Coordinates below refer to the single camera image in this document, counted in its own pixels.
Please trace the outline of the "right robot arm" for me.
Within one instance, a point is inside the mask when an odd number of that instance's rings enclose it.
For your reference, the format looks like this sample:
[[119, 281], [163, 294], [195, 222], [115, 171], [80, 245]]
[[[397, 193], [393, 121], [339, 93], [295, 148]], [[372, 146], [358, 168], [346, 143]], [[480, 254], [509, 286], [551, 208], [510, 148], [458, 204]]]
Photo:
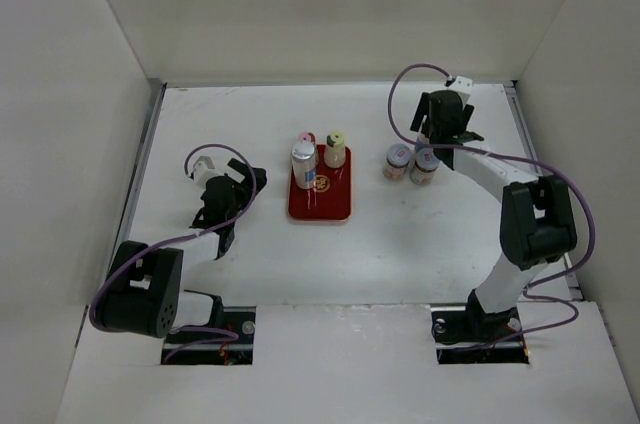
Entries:
[[567, 184], [555, 175], [522, 170], [485, 149], [472, 151], [472, 144], [482, 140], [467, 128], [473, 110], [453, 90], [424, 93], [410, 126], [428, 140], [442, 164], [501, 206], [501, 254], [488, 277], [470, 292], [463, 310], [432, 314], [434, 338], [445, 345], [505, 336], [518, 318], [516, 304], [526, 286], [577, 244]]

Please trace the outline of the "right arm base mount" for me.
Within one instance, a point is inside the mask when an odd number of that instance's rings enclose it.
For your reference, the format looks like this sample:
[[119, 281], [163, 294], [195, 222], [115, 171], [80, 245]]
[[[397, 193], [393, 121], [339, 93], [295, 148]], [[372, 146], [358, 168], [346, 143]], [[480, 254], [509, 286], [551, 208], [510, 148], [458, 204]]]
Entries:
[[433, 307], [431, 334], [441, 365], [528, 364], [516, 308], [485, 318], [465, 306]]

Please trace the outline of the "yellow-cap bottle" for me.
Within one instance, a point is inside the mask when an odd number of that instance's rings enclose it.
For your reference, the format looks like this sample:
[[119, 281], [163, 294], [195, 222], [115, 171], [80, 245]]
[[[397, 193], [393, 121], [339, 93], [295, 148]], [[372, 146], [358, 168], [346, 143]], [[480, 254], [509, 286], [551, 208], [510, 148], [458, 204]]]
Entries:
[[332, 169], [338, 169], [345, 164], [346, 145], [342, 131], [332, 130], [327, 134], [323, 160], [324, 164]]

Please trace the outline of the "silver-lid tall bottle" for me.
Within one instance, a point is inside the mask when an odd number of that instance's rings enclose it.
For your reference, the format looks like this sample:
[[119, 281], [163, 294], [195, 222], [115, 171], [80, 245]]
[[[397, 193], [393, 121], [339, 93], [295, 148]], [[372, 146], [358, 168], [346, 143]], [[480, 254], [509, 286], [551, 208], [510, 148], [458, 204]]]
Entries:
[[316, 150], [311, 141], [296, 141], [291, 149], [291, 165], [296, 185], [312, 189], [316, 179]]

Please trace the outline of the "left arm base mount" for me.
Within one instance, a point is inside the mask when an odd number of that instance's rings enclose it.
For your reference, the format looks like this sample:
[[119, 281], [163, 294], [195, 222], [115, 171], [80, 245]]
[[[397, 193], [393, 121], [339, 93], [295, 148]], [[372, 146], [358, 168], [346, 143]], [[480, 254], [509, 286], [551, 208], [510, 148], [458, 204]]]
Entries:
[[225, 307], [214, 327], [221, 332], [180, 331], [169, 334], [160, 364], [169, 366], [242, 366], [253, 362], [255, 307]]

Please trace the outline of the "pink-cap bottle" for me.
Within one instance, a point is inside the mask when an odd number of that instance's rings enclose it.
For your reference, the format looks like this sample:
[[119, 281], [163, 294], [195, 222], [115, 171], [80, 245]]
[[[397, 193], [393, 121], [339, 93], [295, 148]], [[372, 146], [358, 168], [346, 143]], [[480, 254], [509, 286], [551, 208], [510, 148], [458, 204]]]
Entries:
[[313, 145], [316, 144], [315, 135], [312, 132], [302, 132], [297, 136], [297, 140], [301, 142], [309, 142]]

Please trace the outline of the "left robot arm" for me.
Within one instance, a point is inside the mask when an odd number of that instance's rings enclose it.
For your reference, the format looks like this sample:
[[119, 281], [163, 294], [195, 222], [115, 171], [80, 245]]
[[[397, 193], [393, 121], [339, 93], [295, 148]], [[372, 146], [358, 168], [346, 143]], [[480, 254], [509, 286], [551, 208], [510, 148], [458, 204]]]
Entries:
[[224, 329], [222, 298], [186, 289], [183, 278], [228, 253], [235, 220], [266, 186], [267, 173], [235, 158], [217, 167], [203, 156], [188, 177], [202, 190], [189, 238], [156, 249], [132, 240], [119, 245], [106, 289], [92, 305], [92, 323], [100, 329], [153, 338], [192, 332], [206, 343], [231, 334]]

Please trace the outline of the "blue-label tall bottle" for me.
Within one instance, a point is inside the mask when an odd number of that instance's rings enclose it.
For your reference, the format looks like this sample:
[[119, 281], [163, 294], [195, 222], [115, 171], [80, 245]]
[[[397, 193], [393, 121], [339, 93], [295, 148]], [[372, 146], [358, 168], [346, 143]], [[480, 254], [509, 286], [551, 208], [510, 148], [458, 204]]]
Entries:
[[435, 151], [431, 146], [429, 138], [430, 121], [428, 116], [421, 115], [415, 117], [410, 129], [412, 132], [416, 132], [416, 140], [414, 143], [415, 152], [425, 149], [429, 155], [435, 156]]

